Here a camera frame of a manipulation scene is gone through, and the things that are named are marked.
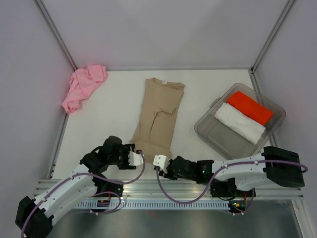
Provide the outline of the beige t shirt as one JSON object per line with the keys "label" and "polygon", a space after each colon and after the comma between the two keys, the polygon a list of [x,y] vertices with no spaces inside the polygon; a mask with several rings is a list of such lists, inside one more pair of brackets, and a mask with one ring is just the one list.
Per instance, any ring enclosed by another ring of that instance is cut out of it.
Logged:
{"label": "beige t shirt", "polygon": [[149,164],[156,155],[172,156],[171,143],[184,88],[181,82],[145,80],[141,114],[131,141]]}

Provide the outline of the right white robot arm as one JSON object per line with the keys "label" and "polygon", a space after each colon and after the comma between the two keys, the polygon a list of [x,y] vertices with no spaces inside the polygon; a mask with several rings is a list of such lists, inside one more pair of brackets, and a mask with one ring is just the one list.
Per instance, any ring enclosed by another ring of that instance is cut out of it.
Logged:
{"label": "right white robot arm", "polygon": [[180,156],[170,159],[156,155],[153,165],[163,178],[191,180],[209,186],[222,184],[232,196],[269,182],[281,187],[301,188],[305,185],[303,174],[308,171],[308,167],[300,163],[297,153],[273,146],[264,147],[263,152],[256,155],[229,161],[193,162]]}

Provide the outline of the white t shirt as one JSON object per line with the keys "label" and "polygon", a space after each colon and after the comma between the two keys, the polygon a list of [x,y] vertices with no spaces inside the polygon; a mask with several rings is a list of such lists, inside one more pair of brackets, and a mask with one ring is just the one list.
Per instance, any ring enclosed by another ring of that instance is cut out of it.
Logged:
{"label": "white t shirt", "polygon": [[240,136],[256,145],[265,131],[265,127],[228,103],[223,103],[214,117]]}

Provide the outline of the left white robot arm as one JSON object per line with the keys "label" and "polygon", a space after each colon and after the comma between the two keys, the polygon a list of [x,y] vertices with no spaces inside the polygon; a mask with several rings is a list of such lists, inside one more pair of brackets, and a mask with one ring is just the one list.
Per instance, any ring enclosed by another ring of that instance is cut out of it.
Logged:
{"label": "left white robot arm", "polygon": [[123,144],[116,136],[110,136],[102,146],[86,154],[79,164],[54,186],[40,195],[24,197],[18,204],[16,225],[22,238],[45,238],[53,226],[70,210],[90,197],[107,196],[121,203],[125,182],[111,180],[102,173],[109,166],[120,170],[134,170],[144,166],[145,158],[134,144]]}

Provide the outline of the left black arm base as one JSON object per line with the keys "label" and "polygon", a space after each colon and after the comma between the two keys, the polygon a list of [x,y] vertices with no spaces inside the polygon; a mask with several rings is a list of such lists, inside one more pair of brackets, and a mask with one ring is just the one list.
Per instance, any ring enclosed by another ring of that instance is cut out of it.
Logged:
{"label": "left black arm base", "polygon": [[114,196],[112,193],[106,193],[106,192],[114,192],[120,197],[123,193],[123,185],[121,184],[115,184],[107,181],[99,181],[97,182],[97,192],[96,197],[108,197],[110,199]]}

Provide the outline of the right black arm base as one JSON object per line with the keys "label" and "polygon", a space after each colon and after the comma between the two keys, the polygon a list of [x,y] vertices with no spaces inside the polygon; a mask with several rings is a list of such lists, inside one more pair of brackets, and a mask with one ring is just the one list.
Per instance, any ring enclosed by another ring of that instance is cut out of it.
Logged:
{"label": "right black arm base", "polygon": [[252,190],[238,190],[233,178],[227,181],[213,181],[210,185],[210,190],[211,196],[214,198],[234,199],[252,197]]}

